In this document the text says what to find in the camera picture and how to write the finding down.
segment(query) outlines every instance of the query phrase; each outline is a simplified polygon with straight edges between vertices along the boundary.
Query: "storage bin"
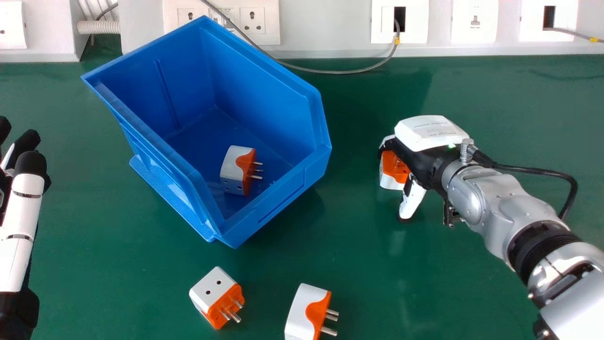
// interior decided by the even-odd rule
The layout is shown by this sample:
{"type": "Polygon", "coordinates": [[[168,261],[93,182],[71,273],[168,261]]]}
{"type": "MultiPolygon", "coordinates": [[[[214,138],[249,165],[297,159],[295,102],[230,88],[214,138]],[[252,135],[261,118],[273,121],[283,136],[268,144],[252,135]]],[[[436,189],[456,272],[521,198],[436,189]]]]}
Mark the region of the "storage bin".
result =
{"type": "Polygon", "coordinates": [[[207,17],[82,79],[124,131],[131,167],[207,241],[239,247],[325,173],[319,92],[207,17]],[[263,163],[246,197],[221,189],[231,145],[263,163]]]}

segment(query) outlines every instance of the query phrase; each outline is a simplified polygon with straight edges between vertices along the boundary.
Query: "plug adapter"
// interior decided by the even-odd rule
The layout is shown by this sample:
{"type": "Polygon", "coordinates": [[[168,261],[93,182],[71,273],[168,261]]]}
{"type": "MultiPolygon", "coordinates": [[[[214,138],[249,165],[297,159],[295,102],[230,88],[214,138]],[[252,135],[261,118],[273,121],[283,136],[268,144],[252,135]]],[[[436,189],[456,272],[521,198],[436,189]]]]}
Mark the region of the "plug adapter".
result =
{"type": "Polygon", "coordinates": [[[189,297],[215,329],[221,329],[231,319],[241,322],[237,315],[245,303],[241,286],[220,267],[212,269],[195,284],[189,290],[189,297]]]}
{"type": "Polygon", "coordinates": [[[255,173],[263,172],[256,161],[256,149],[245,146],[231,145],[226,152],[220,168],[222,190],[230,194],[247,196],[252,185],[252,179],[261,180],[255,173]]]}
{"type": "Polygon", "coordinates": [[[325,319],[337,321],[339,313],[329,309],[332,293],[305,283],[300,284],[285,323],[285,340],[317,340],[321,333],[337,336],[323,326],[325,319]]]}

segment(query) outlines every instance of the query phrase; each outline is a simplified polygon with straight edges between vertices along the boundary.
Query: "electrical outlet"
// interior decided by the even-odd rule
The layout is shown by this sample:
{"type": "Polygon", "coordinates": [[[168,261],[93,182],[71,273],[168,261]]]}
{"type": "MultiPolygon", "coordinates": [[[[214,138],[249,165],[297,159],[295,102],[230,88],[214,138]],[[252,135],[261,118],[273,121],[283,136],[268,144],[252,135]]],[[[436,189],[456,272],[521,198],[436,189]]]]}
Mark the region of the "electrical outlet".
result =
{"type": "Polygon", "coordinates": [[[266,34],[264,7],[241,8],[241,28],[245,34],[266,34]]]}
{"type": "Polygon", "coordinates": [[[575,30],[578,12],[578,0],[522,0],[518,40],[573,41],[574,36],[570,34],[544,31],[543,28],[553,26],[575,30]]]}
{"type": "MultiPolygon", "coordinates": [[[[256,44],[281,44],[279,0],[212,0],[212,4],[256,44]]],[[[163,0],[162,10],[164,33],[205,15],[242,38],[227,20],[199,0],[163,0]]]]}
{"type": "Polygon", "coordinates": [[[495,42],[498,12],[498,0],[453,0],[451,42],[495,42]]]}
{"type": "Polygon", "coordinates": [[[428,0],[373,0],[371,3],[371,43],[389,44],[400,26],[401,44],[428,41],[428,0]]]}
{"type": "Polygon", "coordinates": [[[208,15],[207,10],[204,11],[201,8],[179,8],[176,11],[178,13],[178,27],[186,25],[203,15],[208,15]]]}
{"type": "Polygon", "coordinates": [[[22,1],[0,2],[0,49],[27,48],[22,1]]]}

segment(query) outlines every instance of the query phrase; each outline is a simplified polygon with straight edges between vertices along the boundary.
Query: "green table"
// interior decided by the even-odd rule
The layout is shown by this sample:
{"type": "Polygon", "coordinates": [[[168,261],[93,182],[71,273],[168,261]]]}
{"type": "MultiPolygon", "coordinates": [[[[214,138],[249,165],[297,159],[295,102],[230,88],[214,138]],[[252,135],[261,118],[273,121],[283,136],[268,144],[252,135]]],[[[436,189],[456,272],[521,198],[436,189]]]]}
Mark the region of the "green table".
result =
{"type": "MultiPolygon", "coordinates": [[[[128,166],[118,124],[79,79],[118,56],[117,41],[97,41],[79,64],[0,65],[0,113],[13,137],[40,132],[53,178],[34,248],[34,339],[283,339],[302,282],[333,292],[338,339],[531,339],[525,287],[477,234],[441,225],[436,193],[401,225],[400,197],[379,188],[378,144],[418,114],[446,115],[496,160],[575,175],[568,222],[604,248],[604,158],[585,148],[604,126],[604,56],[395,59],[356,76],[300,74],[323,95],[327,174],[233,250],[206,243],[128,166]],[[214,266],[246,296],[243,322],[219,332],[188,297],[214,266]]],[[[520,179],[561,207],[564,182],[520,179]]]]}

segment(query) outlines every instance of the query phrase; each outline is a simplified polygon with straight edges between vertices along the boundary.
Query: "robotic arm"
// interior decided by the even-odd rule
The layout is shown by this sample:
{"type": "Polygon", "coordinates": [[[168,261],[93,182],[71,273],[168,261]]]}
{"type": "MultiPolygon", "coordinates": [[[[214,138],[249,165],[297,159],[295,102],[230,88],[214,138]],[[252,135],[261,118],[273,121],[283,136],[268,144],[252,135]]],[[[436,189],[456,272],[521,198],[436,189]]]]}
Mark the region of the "robotic arm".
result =
{"type": "Polygon", "coordinates": [[[402,191],[400,220],[413,216],[427,190],[436,190],[445,201],[444,224],[465,222],[527,286],[539,309],[533,329],[538,339],[602,339],[604,253],[561,219],[576,193],[572,177],[498,165],[443,116],[401,120],[394,132],[380,146],[380,184],[402,191]],[[495,168],[569,180],[571,195],[561,216],[495,168]]]}
{"type": "MultiPolygon", "coordinates": [[[[10,124],[0,117],[0,143],[10,124]]],[[[31,251],[42,194],[50,186],[46,159],[33,151],[40,142],[29,130],[11,145],[0,168],[0,339],[30,339],[40,302],[29,289],[31,251]]]]}

